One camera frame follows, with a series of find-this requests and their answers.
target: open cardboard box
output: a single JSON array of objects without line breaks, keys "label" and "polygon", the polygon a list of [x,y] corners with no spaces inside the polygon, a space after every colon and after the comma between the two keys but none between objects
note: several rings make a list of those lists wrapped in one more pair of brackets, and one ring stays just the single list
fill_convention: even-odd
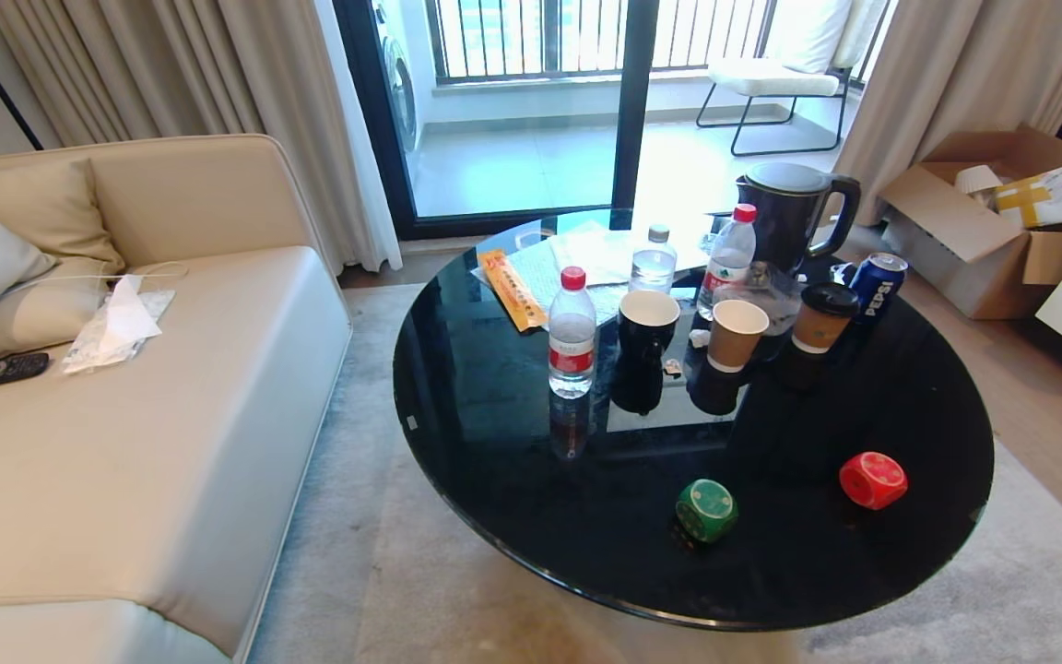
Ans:
[{"label": "open cardboard box", "polygon": [[1062,167],[1062,140],[1029,126],[949,135],[879,192],[894,207],[884,239],[969,318],[1028,318],[1062,278],[1062,231],[1025,231],[958,192],[973,165],[1038,175]]}]

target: rug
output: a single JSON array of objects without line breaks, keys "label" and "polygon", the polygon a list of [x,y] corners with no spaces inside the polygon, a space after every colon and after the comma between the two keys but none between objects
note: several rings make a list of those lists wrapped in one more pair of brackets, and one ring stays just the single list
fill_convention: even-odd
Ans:
[{"label": "rug", "polygon": [[1062,507],[1001,445],[981,524],[907,597],[813,630],[664,626],[510,562],[416,466],[392,352],[418,286],[347,290],[355,333],[250,661],[1062,663]]}]

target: coffee table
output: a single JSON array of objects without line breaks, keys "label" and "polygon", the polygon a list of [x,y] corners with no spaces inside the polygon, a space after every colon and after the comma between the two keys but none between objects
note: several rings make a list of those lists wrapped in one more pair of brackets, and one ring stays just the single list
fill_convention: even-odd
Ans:
[{"label": "coffee table", "polygon": [[[666,354],[684,375],[666,378],[656,408],[638,415],[609,396],[616,320],[598,329],[590,393],[560,399],[548,390],[547,333],[519,335],[469,269],[479,252],[510,254],[590,221],[653,220],[569,214],[496,235],[429,282],[401,325],[396,411],[461,521],[579,596],[725,631],[852,617],[953,559],[990,495],[994,438],[965,367],[926,320],[897,301],[876,326],[852,325],[822,361],[785,344],[746,370],[732,413],[707,415],[684,388],[703,362],[688,341],[701,321],[696,273],[675,284],[683,313]],[[803,270],[825,280],[834,262]],[[861,450],[890,455],[909,476],[906,496],[880,512],[839,487],[839,466]],[[740,509],[712,545],[691,542],[674,517],[699,478],[729,488]]]}]

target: washing machine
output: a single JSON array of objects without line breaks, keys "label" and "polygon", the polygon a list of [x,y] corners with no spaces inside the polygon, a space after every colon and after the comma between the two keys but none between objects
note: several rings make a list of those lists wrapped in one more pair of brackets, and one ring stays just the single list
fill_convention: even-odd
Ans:
[{"label": "washing machine", "polygon": [[392,30],[389,30],[383,5],[379,0],[373,5],[375,27],[379,30],[380,48],[383,51],[384,73],[388,75],[388,96],[392,98],[392,119],[395,122],[396,135],[404,143],[404,150],[411,152],[416,148],[417,124],[416,97],[412,89],[408,54],[405,53],[399,31],[392,33]]}]

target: blue soda can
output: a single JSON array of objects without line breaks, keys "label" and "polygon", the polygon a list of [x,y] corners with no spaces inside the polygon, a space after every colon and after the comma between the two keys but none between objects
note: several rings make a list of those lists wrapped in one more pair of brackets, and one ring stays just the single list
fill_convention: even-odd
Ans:
[{"label": "blue soda can", "polygon": [[885,252],[874,253],[862,261],[851,289],[859,294],[859,313],[856,323],[876,323],[888,308],[888,302],[904,283],[907,260]]}]

